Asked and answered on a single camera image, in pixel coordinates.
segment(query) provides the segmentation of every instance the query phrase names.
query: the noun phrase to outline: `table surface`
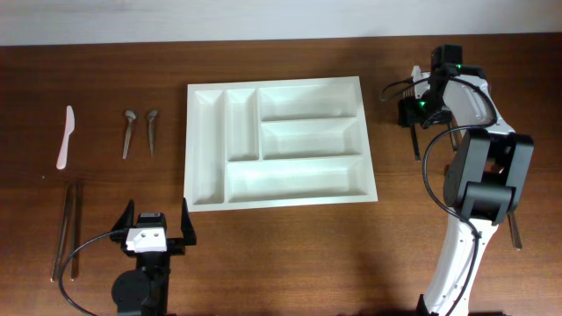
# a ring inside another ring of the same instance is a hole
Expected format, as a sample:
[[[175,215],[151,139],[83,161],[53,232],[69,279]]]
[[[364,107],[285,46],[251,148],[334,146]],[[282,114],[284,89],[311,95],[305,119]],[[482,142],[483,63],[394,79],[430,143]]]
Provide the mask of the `table surface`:
[[[164,212],[180,236],[186,85],[359,75],[377,203],[198,212],[198,245],[174,257],[169,311],[178,315],[379,315],[413,310],[429,285],[447,216],[431,201],[410,132],[396,125],[388,83],[429,68],[433,48],[464,46],[484,68],[501,115],[535,152],[516,211],[524,250],[500,226],[484,254],[471,310],[512,315],[562,310],[562,34],[0,47],[1,314],[77,314],[49,282],[66,181],[84,182],[82,241],[112,228],[133,198]],[[72,104],[68,166],[55,163]],[[142,117],[121,159],[125,109]],[[156,156],[145,113],[158,109]],[[421,148],[442,127],[421,131]],[[429,163],[435,191],[453,153]],[[114,314],[111,287],[133,269],[119,247],[87,248],[70,295]]]

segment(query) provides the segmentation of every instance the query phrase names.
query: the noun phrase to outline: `white background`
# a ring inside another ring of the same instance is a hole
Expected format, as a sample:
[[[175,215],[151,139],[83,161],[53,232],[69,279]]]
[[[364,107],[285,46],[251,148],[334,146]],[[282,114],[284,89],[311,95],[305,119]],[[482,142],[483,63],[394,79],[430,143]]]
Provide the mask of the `white background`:
[[[0,0],[4,46],[560,31],[560,0]]]

